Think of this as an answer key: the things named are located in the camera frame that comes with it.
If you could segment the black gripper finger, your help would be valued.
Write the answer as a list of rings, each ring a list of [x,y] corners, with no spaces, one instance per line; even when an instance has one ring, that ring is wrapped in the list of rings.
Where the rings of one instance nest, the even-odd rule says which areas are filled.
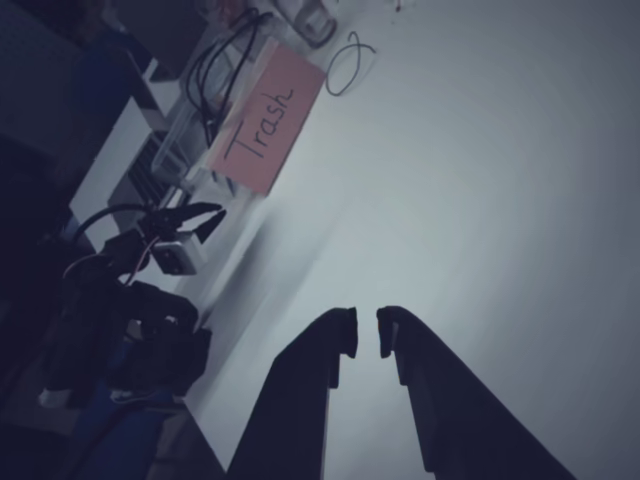
[[[227,469],[229,479],[321,479],[329,391],[356,356],[357,310],[332,308],[274,359]]]
[[[218,228],[225,219],[226,214],[226,210],[219,210],[211,218],[196,228],[196,237],[201,244],[204,244],[210,235]]]
[[[572,479],[564,467],[421,319],[376,313],[383,358],[409,393],[426,472],[437,479]]]
[[[196,202],[196,203],[175,207],[172,210],[172,216],[174,218],[175,223],[184,223],[195,217],[198,217],[207,213],[218,212],[222,209],[223,207],[217,203]]]

